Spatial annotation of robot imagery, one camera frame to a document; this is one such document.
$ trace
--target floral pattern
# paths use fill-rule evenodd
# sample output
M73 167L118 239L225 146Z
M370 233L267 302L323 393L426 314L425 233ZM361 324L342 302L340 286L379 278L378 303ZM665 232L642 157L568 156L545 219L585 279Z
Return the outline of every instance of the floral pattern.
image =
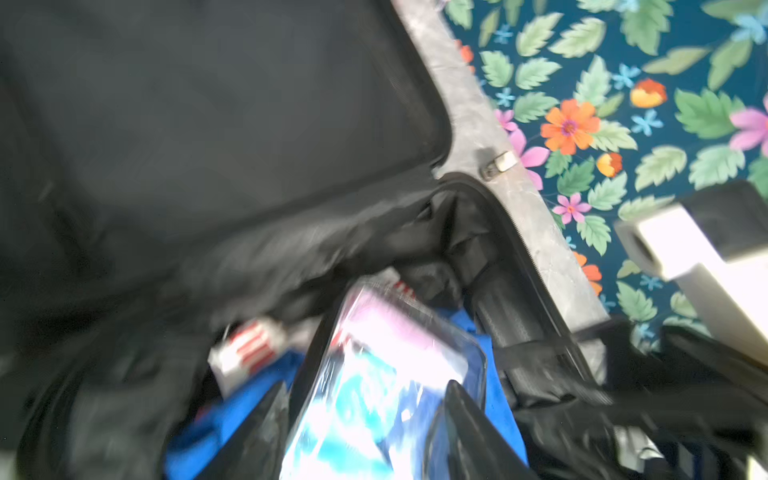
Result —
M706 331L675 283L627 259L612 225L735 178L768 197L768 0L443 5L605 309L636 323L643 351L664 324Z

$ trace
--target orange flower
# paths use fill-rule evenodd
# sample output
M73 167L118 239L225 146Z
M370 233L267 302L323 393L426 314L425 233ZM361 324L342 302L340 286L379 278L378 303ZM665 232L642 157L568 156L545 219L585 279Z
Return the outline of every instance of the orange flower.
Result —
M475 59L475 54L472 53L472 49L469 47L469 45L464 45L462 47L462 41L461 40L457 40L456 41L456 47L458 48L458 51L462 54L462 58L464 59L464 63L466 63L467 65L472 63L472 60ZM475 67L473 67L471 65L469 65L469 70L472 73L475 73Z
M576 256L576 261L581 267L581 270L584 272L584 275L587 276L587 280L589 280L589 284L592 285L592 288L594 289L594 294L600 295L600 292L603 291L603 286L598 283L598 280L603 279L603 274L600 273L600 269L598 268L597 265L586 265L587 257L585 257L584 255L581 255L580 253L576 253L576 252L574 252L574 255Z
M598 158L598 170L606 177L615 177L621 171L621 155L602 154Z
M667 101L667 87L647 78L634 86L629 99L635 107L658 107Z
M563 155L576 154L576 147L584 150L592 143L590 134L600 130L600 119L594 116L594 107L588 101L579 105L575 99L566 100L560 108L547 114L548 124L541 126L541 136L548 138L546 145Z

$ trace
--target floral fabric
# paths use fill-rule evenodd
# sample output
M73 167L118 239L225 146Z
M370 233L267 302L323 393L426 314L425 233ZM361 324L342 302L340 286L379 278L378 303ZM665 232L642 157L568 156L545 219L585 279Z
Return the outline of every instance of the floral fabric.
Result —
M448 0L439 5L512 148L606 310L657 348L705 331L612 224L747 178L768 197L765 0Z

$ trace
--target pink flower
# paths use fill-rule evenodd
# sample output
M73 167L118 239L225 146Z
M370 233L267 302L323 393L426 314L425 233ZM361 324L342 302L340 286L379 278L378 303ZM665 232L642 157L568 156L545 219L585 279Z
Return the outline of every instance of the pink flower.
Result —
M506 131L515 131L518 129L518 125L512 121L512 118L515 118L514 110L496 110L494 113L496 114L496 120L498 120Z
M563 216L563 225L571 222L571 217L578 223L584 221L584 215L589 210L592 210L590 204L581 202L581 194L571 195L569 200L565 195L558 195L558 203L555 208L552 209L557 215Z
M763 106L768 110L768 94L763 98ZM734 127L741 128L739 133L730 138L733 150L751 150L762 142L760 150L768 157L768 115L749 107L731 114L730 121Z
M549 154L551 153L548 148L544 147L531 147L525 150L525 134L523 134L522 130L517 129L517 125L515 125L513 132L509 134L509 143L512 144L515 153L520 157L520 163L523 164L523 167L526 169L540 167L547 161ZM532 170L526 171L533 182L533 186L536 187L536 190L542 190L544 184L541 182L539 174Z

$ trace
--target floral tablecloth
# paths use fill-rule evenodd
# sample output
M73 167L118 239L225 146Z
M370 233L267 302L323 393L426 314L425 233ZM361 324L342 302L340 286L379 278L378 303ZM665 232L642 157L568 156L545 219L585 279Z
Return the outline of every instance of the floral tablecloth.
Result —
M457 47L606 310L706 331L612 224L742 177L768 197L765 0L449 0Z

